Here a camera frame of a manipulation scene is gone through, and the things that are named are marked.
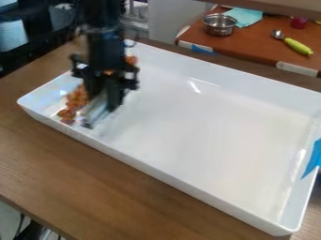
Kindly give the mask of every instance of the wooden table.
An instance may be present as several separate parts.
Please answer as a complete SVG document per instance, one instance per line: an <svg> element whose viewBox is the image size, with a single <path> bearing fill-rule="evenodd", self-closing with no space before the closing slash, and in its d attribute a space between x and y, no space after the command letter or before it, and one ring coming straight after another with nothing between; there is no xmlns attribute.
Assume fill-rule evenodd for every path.
<svg viewBox="0 0 321 240"><path fill-rule="evenodd" d="M321 92L321 82L225 56L153 45ZM275 240L29 117L16 100L69 69L66 45L0 80L0 196L68 239ZM321 239L321 184L292 240Z"/></svg>
<svg viewBox="0 0 321 240"><path fill-rule="evenodd" d="M226 10L229 9L217 7L210 13L222 13ZM270 35L273 29L281 29L287 37L306 44L314 54L308 57L293 51L283 41ZM261 22L252 26L236 27L230 37L213 37L204 33L202 20L199 19L176 38L176 44L188 47L191 44L206 46L214 52L277 68L291 67L294 71L321 77L321 25L314 22L307 22L304 30L298 30L290 26L288 17L264 16Z"/></svg>

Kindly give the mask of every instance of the orange table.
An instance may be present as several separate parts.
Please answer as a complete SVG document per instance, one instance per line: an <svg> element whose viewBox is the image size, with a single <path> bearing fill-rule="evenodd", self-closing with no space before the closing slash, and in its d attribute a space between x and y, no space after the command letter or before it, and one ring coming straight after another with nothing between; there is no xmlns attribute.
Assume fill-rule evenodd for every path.
<svg viewBox="0 0 321 240"><path fill-rule="evenodd" d="M228 9L217 7L211 11L224 12ZM321 25L307 22L305 29L290 26L290 18L284 16L264 16L247 28L235 28L230 37L213 37L203 32L199 19L176 38L176 44L183 47L199 46L217 53L232 55L253 62L262 63L297 73L321 77ZM281 29L287 37L309 46L314 54L310 57L290 49L284 42L273 38L273 29Z"/></svg>

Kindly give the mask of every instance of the red object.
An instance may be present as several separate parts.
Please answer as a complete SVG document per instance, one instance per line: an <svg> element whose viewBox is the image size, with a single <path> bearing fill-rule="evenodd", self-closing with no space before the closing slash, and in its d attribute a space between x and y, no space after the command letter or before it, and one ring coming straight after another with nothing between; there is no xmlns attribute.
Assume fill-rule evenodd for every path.
<svg viewBox="0 0 321 240"><path fill-rule="evenodd" d="M304 29L307 23L307 19L303 17L294 17L291 20L291 26L296 29Z"/></svg>

